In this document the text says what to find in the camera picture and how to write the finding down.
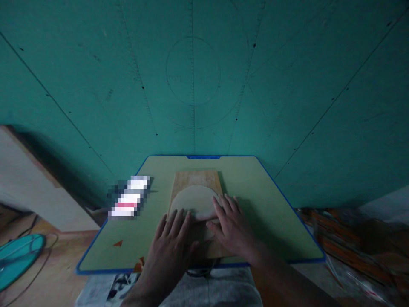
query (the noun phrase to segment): finger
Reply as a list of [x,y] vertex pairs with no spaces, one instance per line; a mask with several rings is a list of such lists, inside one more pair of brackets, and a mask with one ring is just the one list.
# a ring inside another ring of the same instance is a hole
[[227,199],[225,199],[223,195],[219,195],[219,199],[223,205],[223,209],[225,210],[226,214],[229,215],[232,212],[229,202],[227,201]]
[[220,242],[223,240],[225,235],[223,234],[222,228],[219,224],[215,224],[209,221],[206,223],[206,227],[214,233],[214,235]]
[[177,237],[180,231],[180,227],[184,220],[183,218],[184,209],[182,208],[175,217],[175,221],[173,222],[172,228],[170,229],[169,235],[172,237]]
[[237,205],[237,208],[238,208],[239,212],[240,212],[242,215],[244,215],[243,210],[242,210],[242,208],[241,208],[240,205],[239,205],[239,201],[237,200],[237,197],[236,197],[236,196],[233,196],[233,198],[234,198],[234,200],[236,201],[236,205]]
[[236,202],[229,196],[229,194],[225,193],[225,198],[227,199],[227,201],[230,204],[231,211],[239,212],[239,210],[237,208],[237,205],[236,205]]
[[223,208],[220,206],[219,202],[217,201],[217,199],[213,196],[213,206],[214,206],[214,211],[216,211],[217,217],[222,218],[225,215],[225,212],[223,210]]
[[184,243],[186,241],[187,233],[189,232],[190,223],[192,222],[192,214],[190,211],[187,212],[184,218],[182,227],[180,228],[178,238]]
[[175,210],[172,212],[170,218],[167,220],[165,228],[163,230],[163,235],[169,235],[170,230],[172,229],[173,221],[175,220],[176,214],[178,213],[178,210]]
[[167,216],[167,214],[165,213],[162,216],[162,218],[161,218],[161,220],[160,220],[160,222],[158,224],[158,227],[156,228],[155,239],[160,238],[160,236],[162,235],[163,229],[165,228],[165,224],[166,224],[166,216]]

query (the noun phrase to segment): green tabletop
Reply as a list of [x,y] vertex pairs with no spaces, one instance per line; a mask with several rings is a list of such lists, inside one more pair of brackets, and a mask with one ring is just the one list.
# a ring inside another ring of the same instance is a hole
[[[151,178],[150,193],[139,216],[106,221],[77,265],[77,273],[131,272],[139,258],[146,257],[156,226],[169,209],[175,173],[201,169],[218,171],[223,192],[238,197],[255,234],[283,259],[292,263],[325,260],[256,157],[149,156],[137,173]],[[239,257],[223,258],[220,267],[242,266],[243,262]]]

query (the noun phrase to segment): dough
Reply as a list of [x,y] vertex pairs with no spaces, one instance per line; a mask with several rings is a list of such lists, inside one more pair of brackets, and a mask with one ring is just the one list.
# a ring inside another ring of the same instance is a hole
[[[193,216],[198,219],[205,219],[214,212],[212,197],[217,198],[217,194],[208,187],[203,185],[190,185],[180,191],[173,199],[170,211],[175,209],[184,209],[186,212],[190,211]],[[194,223],[190,226],[187,242],[207,241],[212,239],[213,232],[206,227],[206,221]]]

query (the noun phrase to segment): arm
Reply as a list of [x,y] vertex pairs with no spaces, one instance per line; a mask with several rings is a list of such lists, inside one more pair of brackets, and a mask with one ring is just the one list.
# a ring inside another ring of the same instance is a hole
[[172,292],[186,272],[198,242],[186,246],[191,214],[175,210],[159,222],[141,276],[121,307],[156,307]]
[[282,294],[289,306],[339,306],[338,303],[305,276],[297,272],[258,240],[238,205],[237,199],[220,196],[220,207],[213,205],[220,225],[208,222],[210,228],[231,253],[243,257],[268,278],[270,285]]

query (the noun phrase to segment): green wall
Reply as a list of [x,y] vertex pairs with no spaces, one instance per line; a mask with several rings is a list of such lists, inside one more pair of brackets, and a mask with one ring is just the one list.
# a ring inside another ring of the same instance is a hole
[[152,154],[255,155],[294,206],[409,183],[404,0],[0,4],[0,123],[103,206]]

